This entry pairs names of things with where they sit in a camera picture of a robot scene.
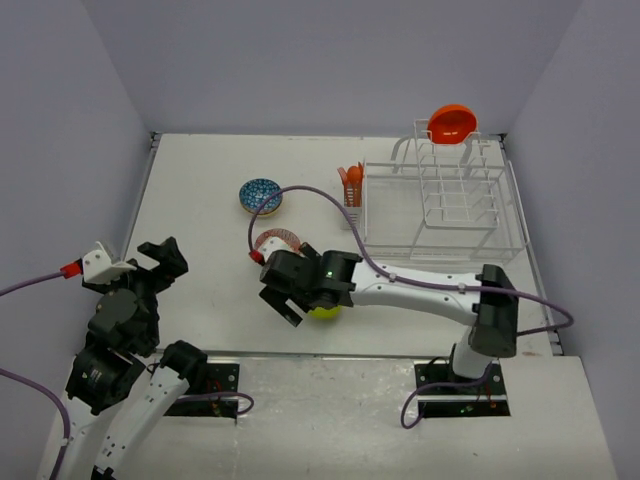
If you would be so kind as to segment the yellow blue sun bowl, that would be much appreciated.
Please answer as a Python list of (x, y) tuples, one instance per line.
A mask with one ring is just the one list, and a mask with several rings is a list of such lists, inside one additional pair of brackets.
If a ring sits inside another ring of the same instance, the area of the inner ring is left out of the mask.
[[(268, 217), (274, 215), (282, 206), (283, 198), (281, 196), (269, 200), (258, 212), (259, 217)], [(241, 207), (250, 215), (256, 213), (258, 207), (262, 204), (259, 198), (241, 198)]]

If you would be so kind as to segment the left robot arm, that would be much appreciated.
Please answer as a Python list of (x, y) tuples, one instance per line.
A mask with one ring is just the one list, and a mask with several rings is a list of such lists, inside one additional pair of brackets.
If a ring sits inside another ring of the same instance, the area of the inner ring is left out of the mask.
[(206, 354), (178, 340), (165, 349), (142, 396), (124, 406), (146, 371), (144, 359), (159, 345), (157, 296), (188, 271), (173, 237), (145, 242), (137, 250), (156, 266), (119, 260), (102, 243), (73, 265), (83, 287), (101, 297), (57, 401), (64, 409), (62, 440), (58, 452), (43, 456), (41, 479), (116, 478), (169, 408), (207, 383)]

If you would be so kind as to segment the yellow-green bowl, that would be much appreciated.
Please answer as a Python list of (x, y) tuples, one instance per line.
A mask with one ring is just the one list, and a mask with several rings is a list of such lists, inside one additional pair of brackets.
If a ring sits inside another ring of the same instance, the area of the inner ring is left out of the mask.
[(341, 306), (331, 308), (316, 307), (311, 309), (307, 315), (317, 320), (331, 320), (335, 319), (341, 313), (341, 310)]

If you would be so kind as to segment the blue zigzag bowl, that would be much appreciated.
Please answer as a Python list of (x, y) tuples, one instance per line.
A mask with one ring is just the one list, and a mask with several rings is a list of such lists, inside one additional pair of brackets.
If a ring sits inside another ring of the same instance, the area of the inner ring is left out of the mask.
[(281, 187), (273, 180), (267, 178), (256, 178), (247, 181), (239, 190), (239, 202), (241, 198), (259, 198), (262, 203), (282, 195), (277, 194)]

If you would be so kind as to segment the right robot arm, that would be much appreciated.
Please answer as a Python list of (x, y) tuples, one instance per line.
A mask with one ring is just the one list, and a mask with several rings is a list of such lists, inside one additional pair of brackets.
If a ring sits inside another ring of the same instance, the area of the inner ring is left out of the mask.
[(370, 265), (356, 253), (293, 250), (271, 237), (251, 253), (262, 270), (260, 297), (291, 325), (305, 313), (337, 307), (384, 306), (433, 314), (465, 326), (446, 368), (448, 385), (467, 393), (494, 359), (517, 353), (519, 300), (505, 271), (486, 264), (478, 274), (442, 274)]

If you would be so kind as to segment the orange bowl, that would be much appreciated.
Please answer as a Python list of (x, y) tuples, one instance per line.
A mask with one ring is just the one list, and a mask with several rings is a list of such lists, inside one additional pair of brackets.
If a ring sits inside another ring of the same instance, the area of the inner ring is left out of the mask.
[(478, 127), (474, 112), (461, 104), (448, 104), (436, 110), (427, 122), (427, 136), (438, 145), (463, 143)]

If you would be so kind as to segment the red patterned bowl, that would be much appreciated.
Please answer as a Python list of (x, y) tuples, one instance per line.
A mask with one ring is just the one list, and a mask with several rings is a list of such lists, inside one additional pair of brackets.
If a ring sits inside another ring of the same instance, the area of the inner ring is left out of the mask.
[(280, 237), (282, 240), (284, 240), (289, 245), (288, 251), (291, 251), (291, 252), (299, 251), (301, 241), (298, 238), (298, 236), (293, 232), (283, 228), (272, 228), (272, 229), (266, 230), (257, 237), (255, 242), (257, 240), (262, 240), (263, 238), (269, 237), (269, 236), (277, 236), (277, 237)]

